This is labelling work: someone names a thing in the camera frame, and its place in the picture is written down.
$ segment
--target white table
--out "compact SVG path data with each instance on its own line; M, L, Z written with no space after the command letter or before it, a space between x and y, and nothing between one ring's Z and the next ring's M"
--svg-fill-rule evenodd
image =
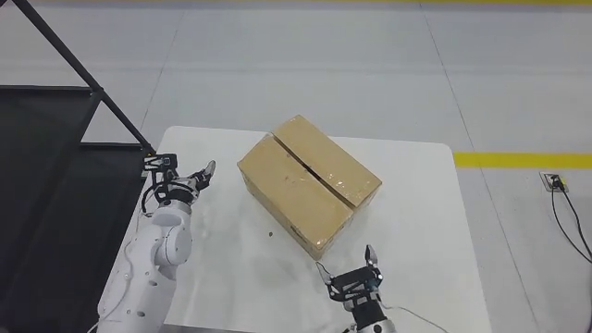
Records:
M179 268L166 323L256 333L337 332L352 322L315 262L249 194L237 162L264 132L172 127L159 153L175 153L180 175L217 162L193 206L193 251ZM342 230L323 264L333 274L364 265L374 246L385 304L399 305L450 333L489 333L463 198L443 144L333 138L383 180L373 202ZM123 244L135 231L131 219ZM387 310L400 333L438 330Z

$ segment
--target floor outlet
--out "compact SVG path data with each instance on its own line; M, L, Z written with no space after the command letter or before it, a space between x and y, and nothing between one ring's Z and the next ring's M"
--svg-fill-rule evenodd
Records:
M569 192L569 188L567 188L567 182L565 181L565 178L562 177L559 174L555 174L553 172L540 172L540 178L541 180L543 180L543 185L545 186L545 189L551 193L552 191L555 192L561 192L561 189L559 188L553 188L553 177L558 176L559 180L561 180L561 182L563 183L563 187L565 188L565 192Z

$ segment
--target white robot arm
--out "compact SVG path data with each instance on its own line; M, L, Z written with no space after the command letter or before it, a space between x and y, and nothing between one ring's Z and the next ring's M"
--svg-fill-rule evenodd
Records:
M187 178L180 178L176 168L174 154L146 158L144 169L151 172L154 184L142 197L142 211L151 222L124 247L116 275L105 287L99 333L157 333L167 318L177 267L191 254L191 205L209 185L216 162ZM145 202L151 191L158 208L150 214Z

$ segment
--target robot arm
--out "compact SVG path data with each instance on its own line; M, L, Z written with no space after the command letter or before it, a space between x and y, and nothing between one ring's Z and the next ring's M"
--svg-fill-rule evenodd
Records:
M186 178L176 168L174 154L146 158L144 169L151 172L154 184L142 197L142 211L151 222L123 248L116 275L105 287L99 304L100 333L157 333L167 318L177 268L191 254L191 205L209 186L216 162ZM151 191L158 208L148 213L145 202Z
M396 333L395 325L382 312L380 291L382 274L378 270L378 258L372 246L366 246L366 266L334 277L325 267L316 267L327 286L329 298L343 303L353 315L357 333Z

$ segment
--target box flap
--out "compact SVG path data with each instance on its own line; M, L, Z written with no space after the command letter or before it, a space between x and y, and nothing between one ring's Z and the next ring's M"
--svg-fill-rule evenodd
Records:
M275 129L273 134L351 209L360 206L382 184L379 178L300 115Z
M251 191L284 226L322 250L349 220L350 208L274 139L263 138L238 163Z

